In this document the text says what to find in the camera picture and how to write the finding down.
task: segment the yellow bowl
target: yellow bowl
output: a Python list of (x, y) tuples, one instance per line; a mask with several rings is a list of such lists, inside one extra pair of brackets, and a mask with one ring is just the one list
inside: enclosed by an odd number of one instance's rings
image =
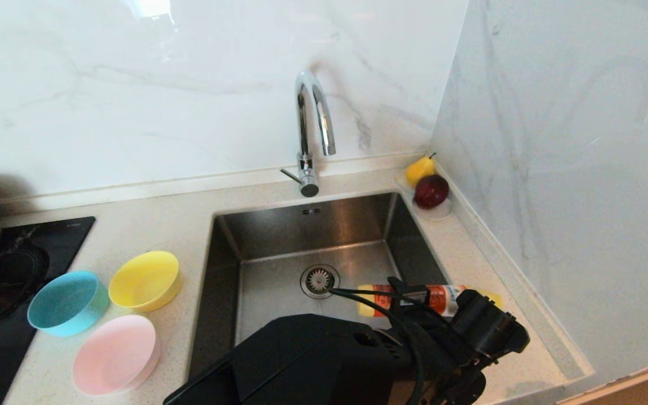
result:
[(179, 261), (167, 251), (150, 251), (126, 262), (109, 284), (111, 302), (137, 311), (167, 305), (182, 287)]

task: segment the chrome faucet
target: chrome faucet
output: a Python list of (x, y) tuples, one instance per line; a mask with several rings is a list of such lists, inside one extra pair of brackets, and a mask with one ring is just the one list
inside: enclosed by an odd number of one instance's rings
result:
[(296, 158), (299, 160), (299, 176), (295, 176), (285, 169), (281, 169), (281, 172), (299, 183), (301, 195), (314, 197), (319, 192), (319, 186), (314, 171), (314, 156), (309, 153), (307, 112), (306, 103), (304, 102), (306, 96), (304, 93), (309, 94), (309, 100), (314, 104), (314, 110), (317, 112), (324, 156), (331, 156), (336, 153), (334, 131), (331, 128), (331, 114), (329, 113), (329, 107), (326, 105), (322, 86), (312, 72), (301, 72), (296, 76), (295, 85), (296, 107), (298, 108), (299, 118), (299, 145), (301, 146), (301, 150), (296, 154)]

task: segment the plastic bowl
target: plastic bowl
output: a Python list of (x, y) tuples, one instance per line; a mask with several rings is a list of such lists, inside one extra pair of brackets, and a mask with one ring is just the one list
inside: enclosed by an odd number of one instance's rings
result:
[(167, 251), (150, 251), (126, 262), (109, 284), (111, 302), (136, 311), (167, 305), (182, 287), (179, 261)]
[(151, 321), (126, 315), (101, 325), (74, 358), (72, 379), (86, 395), (127, 392), (142, 384), (159, 361), (160, 344)]
[(29, 324), (56, 336), (71, 336), (94, 325), (109, 307), (106, 287), (92, 272), (70, 272), (36, 294), (26, 317)]

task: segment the sink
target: sink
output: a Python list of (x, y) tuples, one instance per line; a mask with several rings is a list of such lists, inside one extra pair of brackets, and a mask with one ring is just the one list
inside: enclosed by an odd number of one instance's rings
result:
[(326, 287), (447, 284), (396, 192), (217, 215), (209, 238), (190, 377), (280, 316), (301, 313), (388, 329)]

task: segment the marble backsplash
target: marble backsplash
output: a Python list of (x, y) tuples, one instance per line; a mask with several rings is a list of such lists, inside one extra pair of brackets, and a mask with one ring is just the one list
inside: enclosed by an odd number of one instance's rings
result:
[(467, 4), (0, 0), (0, 197), (293, 166), (304, 69), (330, 159), (424, 151)]
[(472, 0), (432, 149), (596, 374), (648, 366), (648, 2)]

